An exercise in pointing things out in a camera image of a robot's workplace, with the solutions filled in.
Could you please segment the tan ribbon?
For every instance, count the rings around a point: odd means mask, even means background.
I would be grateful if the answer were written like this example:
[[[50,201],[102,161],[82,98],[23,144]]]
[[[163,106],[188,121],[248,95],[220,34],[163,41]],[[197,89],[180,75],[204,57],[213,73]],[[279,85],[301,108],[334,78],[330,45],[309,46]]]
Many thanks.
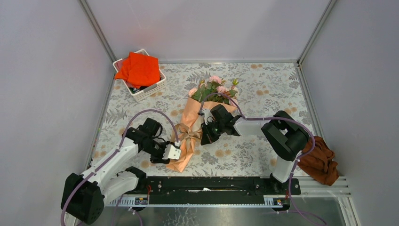
[[[180,124],[175,125],[175,128],[178,132],[177,138],[179,139],[179,141],[189,139],[189,141],[195,140],[196,142],[200,142],[202,139],[202,128],[201,127],[194,128],[194,130],[192,130],[185,124],[180,123]]]

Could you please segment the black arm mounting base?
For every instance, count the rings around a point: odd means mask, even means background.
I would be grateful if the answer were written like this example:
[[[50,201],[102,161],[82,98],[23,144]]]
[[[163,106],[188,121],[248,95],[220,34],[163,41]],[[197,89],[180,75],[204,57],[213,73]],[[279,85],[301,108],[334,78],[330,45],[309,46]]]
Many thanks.
[[[281,183],[261,177],[156,177],[126,192],[135,205],[270,205],[266,197],[300,195],[298,179]]]

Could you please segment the beige kraft wrapping paper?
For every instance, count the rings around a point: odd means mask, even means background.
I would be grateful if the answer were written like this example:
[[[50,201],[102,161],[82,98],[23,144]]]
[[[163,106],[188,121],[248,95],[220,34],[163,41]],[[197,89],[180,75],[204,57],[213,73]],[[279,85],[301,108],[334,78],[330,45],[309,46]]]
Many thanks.
[[[198,115],[200,107],[200,102],[188,98],[180,123],[175,125],[181,144],[181,154],[178,160],[171,160],[166,165],[170,170],[182,173],[194,155],[195,146],[200,144],[202,138],[201,124],[204,122],[203,117]]]

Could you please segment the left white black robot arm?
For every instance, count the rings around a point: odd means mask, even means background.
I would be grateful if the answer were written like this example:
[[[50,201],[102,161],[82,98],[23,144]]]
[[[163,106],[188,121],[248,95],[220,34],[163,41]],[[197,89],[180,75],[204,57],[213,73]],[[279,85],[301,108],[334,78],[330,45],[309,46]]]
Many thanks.
[[[93,224],[102,214],[104,207],[127,191],[139,194],[145,190],[146,181],[137,171],[125,170],[114,178],[118,168],[144,151],[160,163],[177,159],[180,153],[174,148],[179,143],[165,141],[160,137],[162,125],[147,118],[137,128],[124,130],[121,142],[113,151],[107,153],[99,162],[80,174],[71,173],[64,185],[61,201],[61,224],[65,225],[66,213],[85,224]]]

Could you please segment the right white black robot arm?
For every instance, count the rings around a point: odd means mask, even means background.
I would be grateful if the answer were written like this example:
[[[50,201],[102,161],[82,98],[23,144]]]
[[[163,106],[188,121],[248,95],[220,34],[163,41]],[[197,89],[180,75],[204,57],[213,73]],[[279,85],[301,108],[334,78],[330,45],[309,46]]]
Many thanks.
[[[212,109],[200,110],[202,138],[201,145],[216,142],[222,134],[229,136],[263,136],[277,154],[277,164],[272,172],[270,188],[276,194],[288,189],[288,180],[299,152],[311,138],[306,128],[299,125],[285,111],[278,111],[272,117],[248,118],[233,116],[219,104]]]

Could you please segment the pink fake flower bouquet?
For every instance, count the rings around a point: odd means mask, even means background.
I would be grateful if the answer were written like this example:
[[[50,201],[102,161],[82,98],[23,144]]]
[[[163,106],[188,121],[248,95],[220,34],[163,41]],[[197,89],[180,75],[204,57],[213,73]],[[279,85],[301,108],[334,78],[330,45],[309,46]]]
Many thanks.
[[[227,86],[227,81],[218,77],[210,76],[207,80],[201,80],[198,86],[188,92],[188,96],[198,102],[218,102],[231,106],[238,103],[238,79],[234,79],[231,86]]]

